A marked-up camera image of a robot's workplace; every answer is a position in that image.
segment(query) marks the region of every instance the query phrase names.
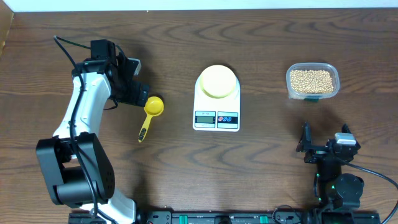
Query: white digital scale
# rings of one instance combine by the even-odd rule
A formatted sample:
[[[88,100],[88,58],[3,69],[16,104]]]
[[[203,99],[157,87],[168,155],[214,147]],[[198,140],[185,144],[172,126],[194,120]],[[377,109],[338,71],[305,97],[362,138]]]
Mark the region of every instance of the white digital scale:
[[[228,67],[206,68],[195,84],[193,124],[197,131],[239,131],[241,85]]]

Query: wooden table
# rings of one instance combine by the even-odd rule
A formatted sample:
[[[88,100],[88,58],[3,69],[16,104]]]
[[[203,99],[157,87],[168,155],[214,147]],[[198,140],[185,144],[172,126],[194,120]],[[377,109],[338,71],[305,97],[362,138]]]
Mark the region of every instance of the wooden table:
[[[348,123],[362,145],[353,163],[398,180],[398,9],[17,13],[0,59],[1,223],[66,223],[71,211],[51,202],[35,155],[72,93],[72,65],[53,35],[119,44],[165,98],[142,144],[142,108],[103,113],[99,139],[116,187],[140,207],[310,208],[316,167],[295,152],[304,121],[320,144]],[[90,56],[67,49],[77,62]],[[299,62],[334,65],[340,92],[318,103],[288,99],[285,73]],[[241,82],[237,133],[192,129],[195,80],[213,64],[229,65]],[[343,172],[365,181],[361,209],[386,217],[396,189]]]

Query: spoon handle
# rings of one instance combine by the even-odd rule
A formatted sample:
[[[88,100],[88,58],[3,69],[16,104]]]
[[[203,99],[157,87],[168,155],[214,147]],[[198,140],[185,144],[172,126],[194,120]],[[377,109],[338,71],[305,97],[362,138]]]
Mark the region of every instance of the spoon handle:
[[[138,135],[139,142],[142,142],[144,140],[145,136],[147,135],[151,119],[152,119],[152,116],[147,114],[147,118],[145,119],[144,124],[141,127],[141,131],[139,132],[139,135]]]

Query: yellow measuring scoop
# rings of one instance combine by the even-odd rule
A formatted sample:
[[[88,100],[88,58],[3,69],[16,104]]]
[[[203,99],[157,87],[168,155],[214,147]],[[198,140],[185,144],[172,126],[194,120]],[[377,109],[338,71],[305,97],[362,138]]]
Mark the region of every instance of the yellow measuring scoop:
[[[163,101],[159,97],[152,96],[152,97],[148,98],[148,101],[144,107],[144,111],[145,111],[145,113],[147,113],[147,118],[145,119],[144,124],[141,127],[141,131],[139,132],[139,135],[138,135],[139,142],[142,142],[145,138],[145,135],[147,135],[150,120],[154,116],[161,115],[163,113],[163,109],[164,109],[164,104],[163,104]]]

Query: plastic container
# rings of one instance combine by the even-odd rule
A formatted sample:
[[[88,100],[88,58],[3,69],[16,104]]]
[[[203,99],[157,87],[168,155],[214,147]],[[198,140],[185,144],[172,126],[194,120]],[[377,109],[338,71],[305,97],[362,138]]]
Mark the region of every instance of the plastic container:
[[[333,92],[332,93],[320,93],[320,94],[296,92],[293,89],[292,83],[290,81],[290,72],[292,70],[301,70],[301,71],[324,70],[324,71],[328,71],[331,76]],[[289,98],[298,99],[298,100],[304,100],[304,99],[317,100],[317,99],[330,98],[330,97],[335,96],[338,93],[338,90],[340,89],[340,80],[338,78],[338,72],[335,67],[333,67],[332,65],[330,65],[328,63],[297,63],[297,64],[294,64],[286,72],[286,83],[287,83],[287,90],[289,92]]]

